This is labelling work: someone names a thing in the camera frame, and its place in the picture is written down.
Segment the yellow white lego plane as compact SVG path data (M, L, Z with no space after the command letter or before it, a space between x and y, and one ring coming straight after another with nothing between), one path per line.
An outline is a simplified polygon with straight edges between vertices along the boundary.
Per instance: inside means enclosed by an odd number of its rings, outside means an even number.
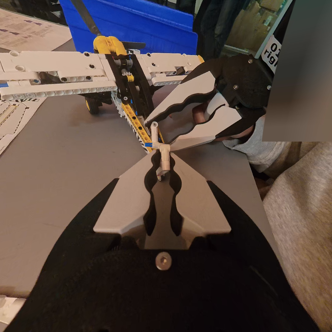
M1 101L12 105L47 97L80 95L90 114L114 104L146 153L166 144L157 124L148 124L152 96L166 85L178 85L203 59L180 53L140 53L144 43L121 42L98 35L94 52L11 50L1 53Z

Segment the person's right hand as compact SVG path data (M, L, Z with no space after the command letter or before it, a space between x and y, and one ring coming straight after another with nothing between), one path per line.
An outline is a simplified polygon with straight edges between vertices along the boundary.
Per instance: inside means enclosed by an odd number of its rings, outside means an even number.
M193 110L192 110L193 120L194 120L194 122L196 124L205 122L205 116L204 116L204 114L205 114L205 111L206 111L209 103L210 103L210 100L208 100L207 102L204 102L202 104L199 104L199 105L197 105L197 106L195 106L193 108ZM253 133L255 131L255 126L256 125L251 126L250 128L246 129L245 131L241 132L238 135L219 137L219 138L217 138L215 140L216 141L238 140L239 143L237 143L237 144L244 144L253 135Z

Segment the pile of white lego pieces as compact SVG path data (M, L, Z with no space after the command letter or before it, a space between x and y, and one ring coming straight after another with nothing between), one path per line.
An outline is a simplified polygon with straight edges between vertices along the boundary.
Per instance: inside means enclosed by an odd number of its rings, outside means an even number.
M0 295L0 321L9 324L24 305L25 298Z

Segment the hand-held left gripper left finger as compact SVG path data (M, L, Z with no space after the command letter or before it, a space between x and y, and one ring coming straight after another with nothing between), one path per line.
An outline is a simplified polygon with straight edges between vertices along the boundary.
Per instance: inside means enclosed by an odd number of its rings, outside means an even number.
M153 168L152 157L156 156L156 151L147 154L119 177L93 228L95 233L148 234L143 217L150 207L151 196L144 179Z

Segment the blue plastic bin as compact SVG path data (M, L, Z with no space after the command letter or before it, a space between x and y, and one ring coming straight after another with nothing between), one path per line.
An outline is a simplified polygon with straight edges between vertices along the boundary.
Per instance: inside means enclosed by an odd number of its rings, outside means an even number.
M141 0L84 0L100 32L120 41L141 42L141 53L195 55L193 15Z

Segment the zebra striped sticker sheet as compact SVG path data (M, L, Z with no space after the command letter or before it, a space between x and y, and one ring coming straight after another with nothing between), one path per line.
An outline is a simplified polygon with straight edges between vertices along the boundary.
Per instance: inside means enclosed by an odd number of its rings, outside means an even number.
M15 137L23 130L37 109L46 100L30 98L0 102L0 153L2 154Z

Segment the person's right forearm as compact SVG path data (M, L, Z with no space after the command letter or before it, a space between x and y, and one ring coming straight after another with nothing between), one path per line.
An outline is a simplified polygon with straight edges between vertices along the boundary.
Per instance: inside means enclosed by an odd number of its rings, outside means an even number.
M223 141L225 147L244 153L259 173L266 171L289 146L289 142L263 141L264 123L263 116L255 123L250 135Z

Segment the paper sheet in plastic sleeve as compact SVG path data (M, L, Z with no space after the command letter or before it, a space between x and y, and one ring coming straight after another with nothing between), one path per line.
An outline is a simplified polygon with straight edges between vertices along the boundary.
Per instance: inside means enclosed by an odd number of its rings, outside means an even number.
M0 47L15 51L53 51L72 38L68 27L0 10Z

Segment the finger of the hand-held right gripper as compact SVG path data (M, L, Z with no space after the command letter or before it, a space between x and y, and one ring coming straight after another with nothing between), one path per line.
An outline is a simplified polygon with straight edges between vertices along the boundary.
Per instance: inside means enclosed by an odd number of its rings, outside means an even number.
M178 137L168 143L170 151L178 151L210 143L216 139L219 133L241 119L242 117L237 110L227 106L217 106L208 120L197 123L190 131L178 135Z
M187 105L202 104L208 100L210 103L206 110L210 110L212 113L217 106L228 106L225 98L219 93L211 72L179 84L147 117L144 124L149 127L152 122L160 122L169 114L182 111Z

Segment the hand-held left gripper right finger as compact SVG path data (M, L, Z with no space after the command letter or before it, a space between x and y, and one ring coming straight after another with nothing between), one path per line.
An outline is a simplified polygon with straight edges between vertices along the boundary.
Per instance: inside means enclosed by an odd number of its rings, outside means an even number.
M174 191L170 222L174 234L190 247L197 237L228 234L231 227L207 180L170 153L170 186Z

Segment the white lego link assembly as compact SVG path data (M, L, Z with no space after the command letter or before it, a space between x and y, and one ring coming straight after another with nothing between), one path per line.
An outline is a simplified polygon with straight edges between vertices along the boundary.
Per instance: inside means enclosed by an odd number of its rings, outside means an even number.
M170 145L160 143L158 140L158 123L152 122L151 124L151 140L152 148L160 151L161 160L160 166L156 171L157 176L163 176L170 171Z

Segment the stack of cardboard boxes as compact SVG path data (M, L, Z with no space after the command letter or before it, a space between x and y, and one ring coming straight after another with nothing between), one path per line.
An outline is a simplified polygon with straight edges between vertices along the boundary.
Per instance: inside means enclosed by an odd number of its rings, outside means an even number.
M258 51L279 16L283 0L252 0L235 19L226 45Z

